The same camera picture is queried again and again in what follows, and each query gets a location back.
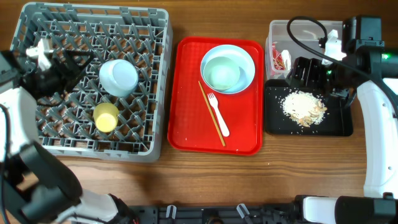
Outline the light blue plate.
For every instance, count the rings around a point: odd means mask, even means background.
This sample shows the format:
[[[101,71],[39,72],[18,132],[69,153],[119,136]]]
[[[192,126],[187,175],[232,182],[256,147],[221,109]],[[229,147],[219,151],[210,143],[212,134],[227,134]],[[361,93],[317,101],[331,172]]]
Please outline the light blue plate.
[[[240,78],[238,83],[229,90],[225,91],[214,90],[214,91],[230,95],[236,94],[245,90],[254,80],[256,69],[253,59],[245,50],[235,45],[219,45],[209,50],[202,58],[200,65],[200,73],[202,73],[203,68],[207,63],[207,61],[215,57],[228,57],[234,60],[235,63],[240,68]]]

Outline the yellow plastic cup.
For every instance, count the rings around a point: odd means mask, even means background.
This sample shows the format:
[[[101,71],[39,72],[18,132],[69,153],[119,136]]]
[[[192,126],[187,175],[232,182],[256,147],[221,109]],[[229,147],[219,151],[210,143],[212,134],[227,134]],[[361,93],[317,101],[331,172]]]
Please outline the yellow plastic cup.
[[[118,124],[119,110],[112,103],[100,103],[94,108],[96,128],[104,133],[113,131]]]

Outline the red snack wrapper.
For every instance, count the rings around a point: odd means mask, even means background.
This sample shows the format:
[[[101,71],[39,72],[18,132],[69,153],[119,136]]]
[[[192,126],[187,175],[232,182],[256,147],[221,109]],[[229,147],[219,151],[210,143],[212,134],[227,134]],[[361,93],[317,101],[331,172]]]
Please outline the red snack wrapper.
[[[276,78],[279,76],[279,71],[286,71],[285,62],[282,53],[276,49],[277,42],[272,43],[272,76]]]

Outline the white plastic fork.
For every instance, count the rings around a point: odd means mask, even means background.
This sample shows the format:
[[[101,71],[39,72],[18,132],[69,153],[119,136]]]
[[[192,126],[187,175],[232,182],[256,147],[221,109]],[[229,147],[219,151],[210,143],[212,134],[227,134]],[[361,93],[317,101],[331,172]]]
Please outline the white plastic fork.
[[[230,135],[230,131],[229,131],[229,129],[221,115],[221,112],[218,108],[218,100],[217,100],[216,96],[213,93],[209,93],[209,94],[207,94],[207,96],[208,96],[210,105],[213,107],[214,112],[216,113],[216,117],[217,117],[220,129],[221,129],[222,135],[224,137],[228,137]]]

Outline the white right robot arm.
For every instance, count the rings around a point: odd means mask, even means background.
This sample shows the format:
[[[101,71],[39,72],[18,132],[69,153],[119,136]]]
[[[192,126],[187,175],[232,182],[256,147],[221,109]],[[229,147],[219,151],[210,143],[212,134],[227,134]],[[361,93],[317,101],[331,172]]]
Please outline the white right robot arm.
[[[363,197],[338,198],[298,195],[296,222],[397,223],[397,49],[382,40],[381,18],[355,16],[343,22],[341,51],[333,59],[299,41],[287,23],[289,37],[306,51],[331,64],[298,58],[287,76],[291,86],[305,86],[329,94],[353,88],[363,112],[366,137],[366,179]]]

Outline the green bowl with food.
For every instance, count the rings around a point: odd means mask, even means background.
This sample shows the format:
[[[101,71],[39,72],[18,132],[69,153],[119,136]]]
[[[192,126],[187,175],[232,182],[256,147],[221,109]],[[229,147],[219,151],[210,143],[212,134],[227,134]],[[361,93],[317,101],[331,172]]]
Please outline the green bowl with food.
[[[139,75],[127,60],[110,60],[99,70],[99,82],[110,95],[127,97],[138,85]]]

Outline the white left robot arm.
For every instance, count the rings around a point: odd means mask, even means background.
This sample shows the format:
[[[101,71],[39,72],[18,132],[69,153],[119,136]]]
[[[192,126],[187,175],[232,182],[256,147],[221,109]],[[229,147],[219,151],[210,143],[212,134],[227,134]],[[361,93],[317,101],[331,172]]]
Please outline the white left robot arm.
[[[91,52],[1,51],[1,215],[20,223],[139,223],[120,198],[82,189],[75,174],[39,143],[37,100],[70,91]]]

